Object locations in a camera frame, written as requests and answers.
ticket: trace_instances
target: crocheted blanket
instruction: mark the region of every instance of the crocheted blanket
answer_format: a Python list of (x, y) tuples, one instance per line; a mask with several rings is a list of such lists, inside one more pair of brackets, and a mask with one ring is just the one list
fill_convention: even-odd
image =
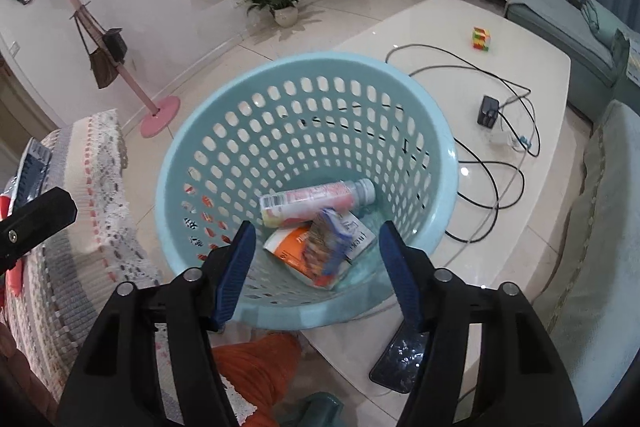
[(76, 222), (24, 258), (23, 288), (6, 293), (18, 349), (56, 399), (100, 310), (123, 281), (159, 284), (136, 238), (122, 183), (122, 133), (115, 110), (95, 114), (43, 140), (52, 150), (43, 190), (62, 187)]

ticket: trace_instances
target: screw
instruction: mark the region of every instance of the screw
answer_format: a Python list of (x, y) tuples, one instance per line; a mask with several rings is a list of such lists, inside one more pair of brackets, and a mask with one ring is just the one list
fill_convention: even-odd
[(124, 282), (122, 284), (118, 284), (118, 287), (116, 288), (116, 292), (118, 292), (118, 295), (122, 297), (126, 297), (132, 291), (133, 291), (133, 285), (130, 282)]
[(453, 274), (446, 268), (438, 268), (433, 273), (433, 276), (440, 282), (449, 282), (453, 279)]
[(505, 292), (507, 295), (511, 295), (513, 297), (514, 295), (517, 295), (518, 293), (520, 293), (520, 288), (518, 288), (512, 282), (506, 282), (502, 285), (502, 291)]
[(184, 273), (183, 277), (189, 282), (197, 281), (202, 277), (202, 270), (200, 268), (190, 268)]

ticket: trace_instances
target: blue sofa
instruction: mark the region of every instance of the blue sofa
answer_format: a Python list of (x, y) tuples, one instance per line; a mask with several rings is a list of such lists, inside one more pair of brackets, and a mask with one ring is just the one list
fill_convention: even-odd
[(639, 396), (640, 389), (640, 362), (628, 371), (640, 347), (640, 116), (610, 102), (584, 164), (584, 191), (572, 206), (561, 261), (533, 306), (568, 370), (583, 419), (610, 425), (621, 394)]
[(509, 0), (506, 17), (569, 55), (568, 102), (591, 121), (598, 121), (613, 99), (640, 114), (640, 86), (626, 76), (628, 42), (624, 38), (617, 39), (616, 45), (604, 45), (580, 10), (566, 0)]

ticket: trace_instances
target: bottle cap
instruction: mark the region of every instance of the bottle cap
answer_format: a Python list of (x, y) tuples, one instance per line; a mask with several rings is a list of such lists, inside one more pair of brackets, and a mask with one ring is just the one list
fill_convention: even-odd
[(363, 178), (359, 183), (360, 187), (364, 189), (364, 204), (371, 204), (376, 201), (376, 188), (373, 182), (368, 178)]

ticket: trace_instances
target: plant pot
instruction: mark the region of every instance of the plant pot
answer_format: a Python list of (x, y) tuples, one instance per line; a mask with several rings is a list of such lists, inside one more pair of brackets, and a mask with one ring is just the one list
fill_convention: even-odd
[(273, 18), (283, 28), (290, 28), (298, 20), (298, 8), (295, 6), (289, 6), (282, 10), (275, 10), (273, 12)]

